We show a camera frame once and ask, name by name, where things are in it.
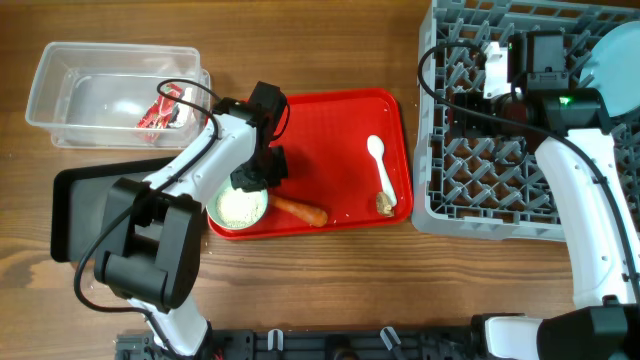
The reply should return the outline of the green bowl with rice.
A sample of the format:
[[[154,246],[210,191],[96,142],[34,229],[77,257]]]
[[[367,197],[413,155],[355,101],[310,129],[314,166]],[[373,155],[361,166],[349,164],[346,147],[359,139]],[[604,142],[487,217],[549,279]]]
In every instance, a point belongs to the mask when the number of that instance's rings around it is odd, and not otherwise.
[[[206,206],[209,218],[225,230],[244,230],[264,216],[268,206],[265,189],[245,192],[234,189],[231,180],[226,179],[216,190]]]

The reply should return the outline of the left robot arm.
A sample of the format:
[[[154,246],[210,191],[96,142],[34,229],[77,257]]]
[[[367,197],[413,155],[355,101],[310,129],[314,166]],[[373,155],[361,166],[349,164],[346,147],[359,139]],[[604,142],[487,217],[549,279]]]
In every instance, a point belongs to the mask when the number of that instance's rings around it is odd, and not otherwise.
[[[224,98],[196,140],[142,181],[119,179],[110,189],[102,230],[82,257],[96,280],[141,314],[161,354],[210,359],[212,328],[191,290],[200,266],[200,222],[215,192],[229,181],[245,192],[279,185],[287,176],[281,147],[289,119],[279,90],[255,90],[248,101]]]

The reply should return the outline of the light blue plate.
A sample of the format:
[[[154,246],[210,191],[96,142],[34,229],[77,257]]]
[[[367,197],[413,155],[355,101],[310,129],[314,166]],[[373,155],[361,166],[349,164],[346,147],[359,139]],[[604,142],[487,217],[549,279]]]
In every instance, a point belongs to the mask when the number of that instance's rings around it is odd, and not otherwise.
[[[639,108],[638,21],[614,28],[597,42],[579,84],[599,91],[611,117]]]

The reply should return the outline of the red snack wrapper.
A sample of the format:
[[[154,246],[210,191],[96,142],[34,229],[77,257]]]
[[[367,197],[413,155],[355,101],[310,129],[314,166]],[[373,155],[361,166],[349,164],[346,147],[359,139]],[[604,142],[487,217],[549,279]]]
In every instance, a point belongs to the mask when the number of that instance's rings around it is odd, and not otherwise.
[[[160,136],[160,130],[177,129],[185,125],[186,120],[180,115],[180,103],[159,95],[136,127],[151,129],[141,135],[146,143],[154,143]]]

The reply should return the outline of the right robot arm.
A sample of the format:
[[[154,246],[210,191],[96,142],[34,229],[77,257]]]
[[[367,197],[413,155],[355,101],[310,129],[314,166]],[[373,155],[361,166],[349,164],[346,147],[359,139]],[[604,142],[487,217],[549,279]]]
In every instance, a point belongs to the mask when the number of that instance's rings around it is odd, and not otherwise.
[[[522,136],[534,149],[569,250],[575,310],[548,319],[491,316],[487,352],[510,359],[636,359],[639,238],[614,159],[612,124],[595,89],[524,97],[456,94],[457,137]]]

